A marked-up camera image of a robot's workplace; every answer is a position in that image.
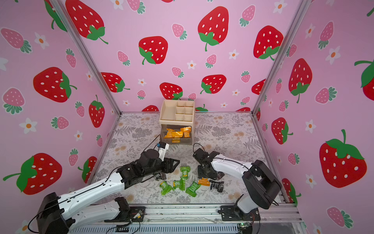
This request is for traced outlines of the orange cookie packet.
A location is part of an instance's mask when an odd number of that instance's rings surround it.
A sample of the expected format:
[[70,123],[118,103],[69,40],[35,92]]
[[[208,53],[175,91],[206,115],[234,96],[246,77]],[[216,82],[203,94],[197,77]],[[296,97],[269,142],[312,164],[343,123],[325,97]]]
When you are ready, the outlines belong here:
[[173,138],[182,138],[183,136],[184,136],[184,133],[182,131],[173,132]]
[[210,181],[207,178],[201,178],[198,180],[198,184],[202,186],[210,187]]
[[180,130],[183,133],[184,138],[190,138],[191,137],[191,130],[192,130],[191,126],[183,127]]
[[173,129],[169,129],[169,128],[167,128],[167,133],[166,133],[166,135],[164,136],[164,138],[173,138],[173,132],[174,132]]

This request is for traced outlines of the aluminium corner post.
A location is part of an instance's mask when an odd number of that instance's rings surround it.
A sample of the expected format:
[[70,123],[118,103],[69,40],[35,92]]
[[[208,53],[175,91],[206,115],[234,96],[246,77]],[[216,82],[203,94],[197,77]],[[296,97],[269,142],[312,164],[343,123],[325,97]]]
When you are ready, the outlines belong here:
[[291,45],[301,23],[303,22],[303,19],[309,9],[309,6],[311,4],[311,0],[303,0],[299,2],[298,8],[293,16],[292,21],[290,22],[289,28],[284,36],[284,40],[282,42],[282,45],[280,46],[280,49],[277,53],[277,56],[275,57],[275,60],[273,62],[273,65],[271,66],[271,69],[269,70],[268,76],[266,78],[266,81],[264,83],[264,86],[260,92],[259,98],[256,101],[256,104],[254,106],[254,110],[252,110],[252,116],[255,117],[259,108],[262,105],[262,102],[265,98],[265,95],[267,94],[278,70],[280,69],[281,63],[284,60],[284,57],[286,55],[286,51],[288,47]]
[[87,64],[90,72],[93,74],[97,84],[101,88],[104,96],[112,106],[115,114],[117,116],[121,116],[122,112],[117,105],[114,97],[112,96],[109,88],[107,87],[99,69],[97,68],[92,56],[90,55],[89,50],[87,49],[86,45],[81,39],[81,35],[78,33],[77,29],[74,26],[73,21],[70,19],[68,12],[65,7],[65,1],[58,1],[58,0],[51,0],[52,6],[55,8],[58,16],[60,17],[61,21],[65,25],[69,35],[71,36],[73,42],[75,43],[76,47],[78,48],[80,54],[82,55],[85,63]]

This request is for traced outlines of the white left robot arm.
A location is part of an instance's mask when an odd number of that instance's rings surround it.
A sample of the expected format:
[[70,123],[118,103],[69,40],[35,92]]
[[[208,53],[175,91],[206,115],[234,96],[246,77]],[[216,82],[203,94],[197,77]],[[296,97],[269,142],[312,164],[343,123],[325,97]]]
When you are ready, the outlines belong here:
[[145,207],[131,208],[124,197],[101,205],[96,202],[141,183],[147,176],[172,173],[179,163],[180,160],[165,157],[165,150],[149,149],[142,152],[139,159],[114,169],[108,177],[96,183],[61,196],[48,194],[36,215],[38,232],[68,234],[99,221],[140,221]]

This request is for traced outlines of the cream drawer organizer cabinet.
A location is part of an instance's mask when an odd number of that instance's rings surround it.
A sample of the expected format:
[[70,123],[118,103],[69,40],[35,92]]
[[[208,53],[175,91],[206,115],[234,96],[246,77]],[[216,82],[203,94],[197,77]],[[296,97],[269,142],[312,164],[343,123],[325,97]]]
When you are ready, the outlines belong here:
[[159,119],[162,124],[191,126],[195,131],[195,102],[191,100],[165,100]]

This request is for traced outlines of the aluminium corner post left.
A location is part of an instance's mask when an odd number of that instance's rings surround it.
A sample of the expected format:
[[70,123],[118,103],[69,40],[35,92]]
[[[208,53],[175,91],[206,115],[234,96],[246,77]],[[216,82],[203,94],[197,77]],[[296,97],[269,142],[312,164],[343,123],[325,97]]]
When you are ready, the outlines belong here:
[[101,88],[104,96],[112,106],[115,114],[117,116],[121,116],[122,112],[117,105],[114,97],[112,96],[109,88],[107,87],[99,69],[97,68],[92,56],[90,55],[89,50],[87,49],[86,45],[81,39],[81,35],[78,33],[77,29],[74,26],[73,21],[70,19],[68,12],[65,7],[65,1],[58,1],[58,0],[51,0],[52,6],[55,8],[58,16],[60,17],[61,21],[65,25],[69,35],[71,36],[73,42],[75,43],[76,47],[78,48],[80,54],[82,55],[85,63],[87,64],[90,72],[93,74],[97,84]]

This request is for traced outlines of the green cookie packet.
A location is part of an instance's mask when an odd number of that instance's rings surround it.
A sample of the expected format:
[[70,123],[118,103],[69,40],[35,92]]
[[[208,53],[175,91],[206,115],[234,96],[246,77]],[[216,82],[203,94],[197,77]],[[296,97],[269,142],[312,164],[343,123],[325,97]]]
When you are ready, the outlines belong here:
[[184,178],[181,178],[180,180],[174,180],[172,186],[173,190],[180,189],[181,191],[185,191],[186,180]]
[[190,166],[182,166],[180,167],[180,171],[181,171],[181,176],[180,178],[181,179],[189,179],[189,172],[191,171],[191,167]]
[[165,196],[166,194],[168,194],[170,191],[173,190],[173,187],[169,185],[166,181],[161,182],[159,186],[162,189],[161,191],[162,196]]
[[186,193],[187,193],[188,195],[192,196],[192,197],[196,197],[196,196],[197,196],[196,191],[197,191],[200,187],[201,187],[201,185],[194,181],[194,182],[191,184],[191,186],[188,187],[188,188],[186,189]]

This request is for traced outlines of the aluminium corner post right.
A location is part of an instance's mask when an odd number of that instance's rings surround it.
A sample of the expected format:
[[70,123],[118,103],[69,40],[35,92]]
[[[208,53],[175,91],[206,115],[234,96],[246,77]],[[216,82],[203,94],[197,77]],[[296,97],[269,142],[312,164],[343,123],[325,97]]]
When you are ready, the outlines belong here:
[[284,57],[286,55],[286,51],[288,47],[291,45],[301,23],[303,22],[303,19],[309,9],[309,6],[311,4],[311,0],[303,0],[299,2],[298,8],[293,16],[292,21],[290,22],[289,28],[284,36],[284,40],[282,42],[282,45],[280,46],[280,49],[277,53],[277,56],[275,57],[275,60],[273,62],[273,65],[271,66],[271,69],[269,70],[268,76],[266,78],[266,81],[264,83],[264,86],[260,92],[259,98],[256,101],[256,104],[254,106],[254,110],[252,110],[252,116],[255,117],[259,108],[262,105],[262,102],[265,98],[265,95],[267,94],[278,70],[280,69],[281,63],[284,60]]

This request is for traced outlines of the black checkered cookie packet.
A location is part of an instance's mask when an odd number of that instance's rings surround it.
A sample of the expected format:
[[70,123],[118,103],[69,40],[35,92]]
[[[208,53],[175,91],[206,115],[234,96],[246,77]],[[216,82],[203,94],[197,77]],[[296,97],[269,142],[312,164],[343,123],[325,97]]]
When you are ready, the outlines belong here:
[[214,180],[210,180],[210,189],[213,190],[217,190],[218,193],[222,193],[223,192],[223,189],[224,189],[224,182],[223,181],[214,181]]
[[166,179],[167,179],[167,176],[166,176],[165,173],[160,172],[160,173],[157,173],[157,174],[155,175],[155,179],[156,179],[157,181],[160,181],[160,180],[166,180]]

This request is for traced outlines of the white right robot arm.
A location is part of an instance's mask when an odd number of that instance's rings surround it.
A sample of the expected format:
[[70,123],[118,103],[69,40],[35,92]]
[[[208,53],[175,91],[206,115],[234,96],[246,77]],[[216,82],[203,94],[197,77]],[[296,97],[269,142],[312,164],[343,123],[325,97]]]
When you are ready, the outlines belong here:
[[235,205],[241,213],[248,214],[259,207],[269,209],[272,204],[276,204],[275,198],[281,191],[281,182],[263,161],[240,162],[216,151],[208,153],[201,148],[193,151],[193,157],[199,163],[199,178],[217,182],[224,175],[230,175],[243,181],[247,193]]

